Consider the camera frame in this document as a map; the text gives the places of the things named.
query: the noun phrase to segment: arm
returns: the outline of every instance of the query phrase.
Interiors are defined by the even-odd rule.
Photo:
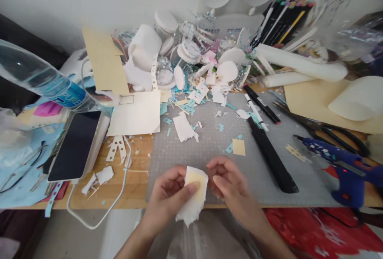
[[[247,179],[235,163],[219,156],[213,158],[207,168],[212,192],[225,201],[236,220],[253,235],[262,257],[295,258],[251,196]]]
[[[198,190],[198,182],[185,185],[186,167],[175,166],[154,183],[148,207],[115,259],[146,258],[156,236]]]

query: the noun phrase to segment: scissor handle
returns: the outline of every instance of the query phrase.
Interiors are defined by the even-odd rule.
[[[348,137],[355,145],[358,147],[358,150],[352,148],[349,144],[344,142],[341,138],[339,138],[337,135],[335,135],[331,130],[336,130],[342,134],[344,134],[346,137]],[[337,127],[334,125],[329,125],[326,123],[322,124],[322,127],[320,129],[323,133],[330,136],[332,139],[334,139],[339,145],[350,151],[354,154],[359,154],[362,157],[368,157],[370,155],[370,150],[367,148],[367,146],[361,141],[359,138],[357,138],[352,133],[348,132],[347,130]]]

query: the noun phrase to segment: smartphone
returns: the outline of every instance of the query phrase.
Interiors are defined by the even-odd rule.
[[[76,113],[65,134],[64,140],[53,159],[51,171],[48,175],[49,182],[66,181],[82,178],[86,175],[85,170],[90,160],[94,160],[97,156],[91,156],[92,150],[98,151],[105,136],[109,121],[106,128],[100,130],[102,119],[109,120],[108,117],[101,114],[101,111],[92,111],[85,113]],[[101,141],[96,140],[99,133]]]

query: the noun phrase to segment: phone screen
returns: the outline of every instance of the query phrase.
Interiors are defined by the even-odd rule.
[[[100,116],[101,111],[73,116],[48,181],[76,179],[83,175]]]

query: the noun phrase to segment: scissors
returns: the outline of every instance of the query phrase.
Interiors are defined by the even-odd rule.
[[[324,134],[328,135],[332,139],[334,139],[340,146],[342,146],[344,149],[350,151],[351,153],[358,154],[362,157],[368,157],[370,155],[370,150],[368,147],[361,141],[359,138],[357,138],[355,135],[352,133],[348,132],[347,130],[337,127],[335,125],[330,125],[327,123],[322,123],[320,121],[313,121],[311,119],[307,119],[306,117],[296,115],[294,113],[291,113],[290,110],[288,109],[287,105],[284,103],[280,103],[277,101],[273,102],[274,105],[276,105],[278,108],[282,109],[289,117],[293,118],[295,121],[298,123],[302,124],[303,127],[308,131],[310,136],[314,139],[320,140],[322,142],[332,144],[331,142],[327,141],[323,137],[320,137],[317,135],[315,132],[322,131]],[[350,145],[348,145],[346,142],[341,140],[337,135],[335,135],[332,130],[336,130],[340,132],[341,134],[345,135],[348,137],[355,145],[358,147],[358,150],[352,148]]]

